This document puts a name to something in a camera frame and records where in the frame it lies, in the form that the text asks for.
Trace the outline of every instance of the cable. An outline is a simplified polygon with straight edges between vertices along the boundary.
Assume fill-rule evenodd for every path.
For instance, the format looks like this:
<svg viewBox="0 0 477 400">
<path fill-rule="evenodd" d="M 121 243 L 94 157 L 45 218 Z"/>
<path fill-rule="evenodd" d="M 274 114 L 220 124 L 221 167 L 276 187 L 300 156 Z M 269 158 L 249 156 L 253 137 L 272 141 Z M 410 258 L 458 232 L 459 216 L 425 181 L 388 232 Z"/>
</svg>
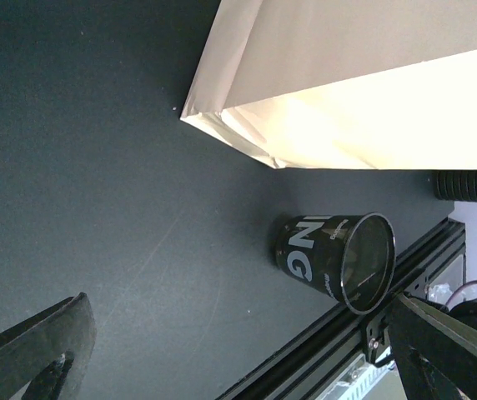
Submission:
<svg viewBox="0 0 477 400">
<path fill-rule="evenodd" d="M 459 288 L 452 293 L 452 295 L 449 297 L 448 301 L 446 302 L 445 306 L 448 307 L 451 303 L 452 303 L 452 300 L 461 292 L 463 292 L 466 288 L 470 287 L 470 286 L 474 286 L 474 285 L 477 285 L 477 280 L 475 281 L 470 281 L 470 282 L 467 282 L 465 283 L 464 285 L 461 285 L 459 286 Z"/>
</svg>

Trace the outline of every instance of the bolt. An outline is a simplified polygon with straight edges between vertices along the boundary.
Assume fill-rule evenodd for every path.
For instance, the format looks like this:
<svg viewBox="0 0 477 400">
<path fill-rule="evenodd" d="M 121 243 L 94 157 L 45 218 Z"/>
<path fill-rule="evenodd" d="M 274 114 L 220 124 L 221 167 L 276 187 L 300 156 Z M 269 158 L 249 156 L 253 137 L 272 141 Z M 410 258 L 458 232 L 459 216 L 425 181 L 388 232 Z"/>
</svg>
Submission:
<svg viewBox="0 0 477 400">
<path fill-rule="evenodd" d="M 370 339 L 369 348 L 373 348 L 374 350 L 379 347 L 379 342 L 375 339 Z"/>
</svg>

